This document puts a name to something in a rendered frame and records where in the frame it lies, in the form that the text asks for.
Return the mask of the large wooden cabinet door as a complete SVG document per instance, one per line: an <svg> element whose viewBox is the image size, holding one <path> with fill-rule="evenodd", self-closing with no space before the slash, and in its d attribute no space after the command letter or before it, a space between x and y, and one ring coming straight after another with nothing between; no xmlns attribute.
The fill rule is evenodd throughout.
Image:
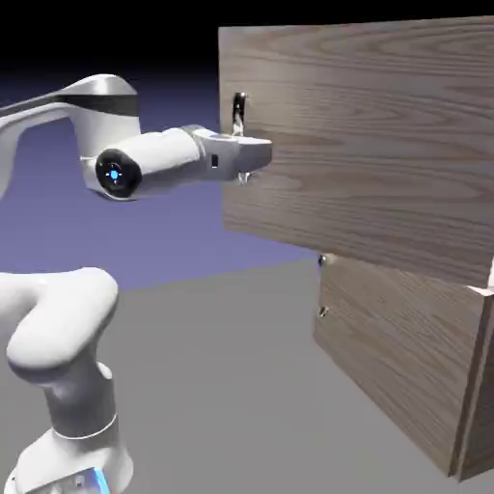
<svg viewBox="0 0 494 494"><path fill-rule="evenodd" d="M272 163L224 189L225 225L494 287L494 15L223 27L221 124Z"/></svg>

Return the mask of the long curved metal handle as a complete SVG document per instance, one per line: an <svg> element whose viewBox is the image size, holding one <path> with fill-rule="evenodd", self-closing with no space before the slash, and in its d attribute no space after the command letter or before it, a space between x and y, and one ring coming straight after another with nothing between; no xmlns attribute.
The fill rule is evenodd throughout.
<svg viewBox="0 0 494 494"><path fill-rule="evenodd" d="M245 107L247 101L247 94L244 92L237 92L233 95L232 101L232 136L244 135L244 116Z"/></svg>

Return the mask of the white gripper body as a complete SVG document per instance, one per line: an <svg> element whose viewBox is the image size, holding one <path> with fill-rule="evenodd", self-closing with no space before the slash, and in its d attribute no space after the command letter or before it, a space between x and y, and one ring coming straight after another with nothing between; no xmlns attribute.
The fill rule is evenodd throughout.
<svg viewBox="0 0 494 494"><path fill-rule="evenodd" d="M268 139L239 137L238 156L235 168L239 180L248 180L257 170L265 168L272 161L273 143Z"/></svg>

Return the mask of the small wooden cabinet door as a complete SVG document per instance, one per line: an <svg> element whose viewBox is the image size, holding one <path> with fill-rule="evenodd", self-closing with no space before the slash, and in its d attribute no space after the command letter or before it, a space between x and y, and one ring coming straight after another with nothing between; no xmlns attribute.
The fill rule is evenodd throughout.
<svg viewBox="0 0 494 494"><path fill-rule="evenodd" d="M494 469L494 290L325 255L318 345L443 474Z"/></svg>

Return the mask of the wooden cabinet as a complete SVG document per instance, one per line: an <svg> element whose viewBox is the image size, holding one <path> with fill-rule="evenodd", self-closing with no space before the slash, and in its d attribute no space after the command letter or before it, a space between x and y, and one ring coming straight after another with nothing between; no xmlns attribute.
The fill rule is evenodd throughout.
<svg viewBox="0 0 494 494"><path fill-rule="evenodd" d="M218 33L272 163L231 230L319 254L314 337L457 480L494 469L494 15Z"/></svg>

